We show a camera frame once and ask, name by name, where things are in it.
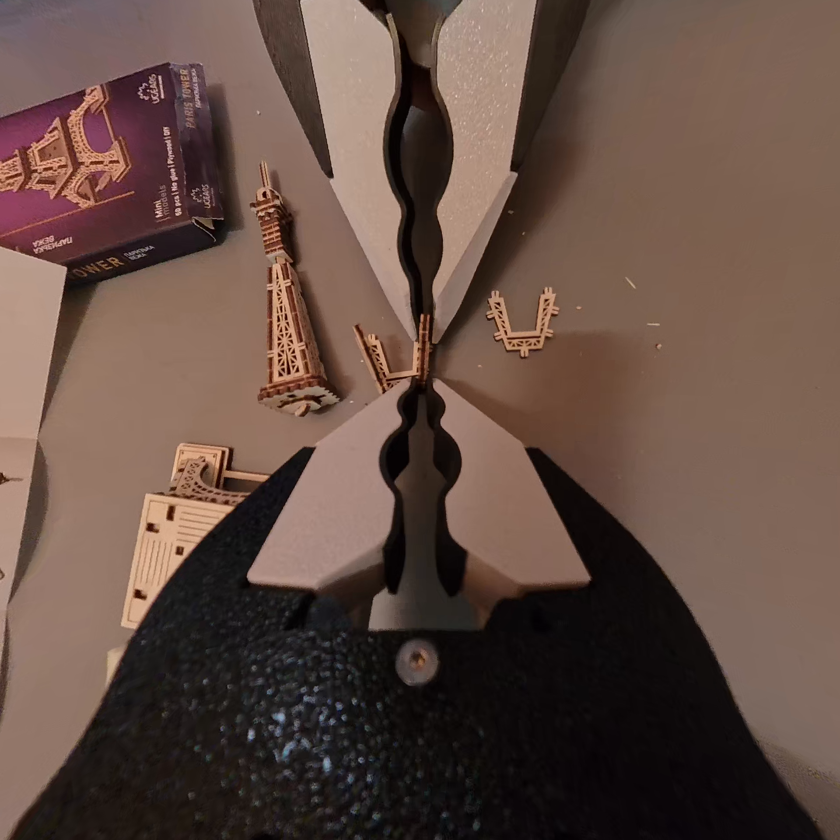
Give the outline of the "wooden tower spire model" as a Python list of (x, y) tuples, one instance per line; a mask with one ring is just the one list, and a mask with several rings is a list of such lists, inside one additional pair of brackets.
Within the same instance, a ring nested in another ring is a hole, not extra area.
[(292, 215), (273, 186), (268, 164), (259, 164), (261, 185), (250, 204), (269, 260), (267, 276), (268, 382), (259, 403), (294, 417), (336, 404), (340, 397), (324, 369), (295, 268)]

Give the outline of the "folded instruction leaflet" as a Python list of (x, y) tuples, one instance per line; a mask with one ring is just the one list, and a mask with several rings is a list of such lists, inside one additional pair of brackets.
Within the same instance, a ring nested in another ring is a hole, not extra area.
[(9, 678), (9, 605), (46, 516), (39, 445), (66, 269), (1, 249), (1, 653)]

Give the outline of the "wooden tower base model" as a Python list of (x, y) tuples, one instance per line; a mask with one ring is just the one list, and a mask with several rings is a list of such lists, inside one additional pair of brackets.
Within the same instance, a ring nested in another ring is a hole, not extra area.
[(173, 573), (250, 490), (226, 488), (230, 480), (249, 486), (267, 474), (232, 469), (233, 451), (210, 444), (181, 443), (175, 450), (168, 490), (143, 499), (121, 626), (136, 629)]

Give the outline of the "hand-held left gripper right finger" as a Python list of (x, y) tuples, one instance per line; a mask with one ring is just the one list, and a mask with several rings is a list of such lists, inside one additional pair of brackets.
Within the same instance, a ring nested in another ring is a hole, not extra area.
[(523, 443), (442, 381), (426, 399), (444, 478), (435, 561), (447, 594), (489, 618), (503, 601), (587, 586), (591, 575)]

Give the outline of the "purple puzzle box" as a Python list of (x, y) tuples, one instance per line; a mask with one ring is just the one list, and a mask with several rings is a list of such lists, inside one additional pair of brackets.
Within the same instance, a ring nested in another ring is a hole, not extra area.
[(199, 62), (165, 62), (2, 117), (1, 246), (73, 284), (210, 249), (224, 227)]

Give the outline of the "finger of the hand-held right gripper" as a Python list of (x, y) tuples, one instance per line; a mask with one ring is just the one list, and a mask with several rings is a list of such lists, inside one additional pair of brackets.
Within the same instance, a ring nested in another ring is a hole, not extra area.
[(436, 210), (443, 250), (432, 286), (434, 343), (455, 318), (517, 179), (511, 161), (534, 19), (533, 1), (464, 1), (434, 30), (433, 90), (453, 158)]
[(403, 206), (386, 130), (398, 102), (398, 34), (387, 12), (355, 1), (304, 1), (301, 12), (332, 167), (332, 189), (395, 315), (417, 326), (400, 250)]

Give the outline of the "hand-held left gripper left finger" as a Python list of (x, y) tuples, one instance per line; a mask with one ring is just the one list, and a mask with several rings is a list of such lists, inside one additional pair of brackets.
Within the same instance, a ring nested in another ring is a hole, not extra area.
[(405, 428), (403, 380), (318, 442), (248, 571), (252, 585), (315, 595), (395, 592), (403, 575), (407, 458), (383, 452)]

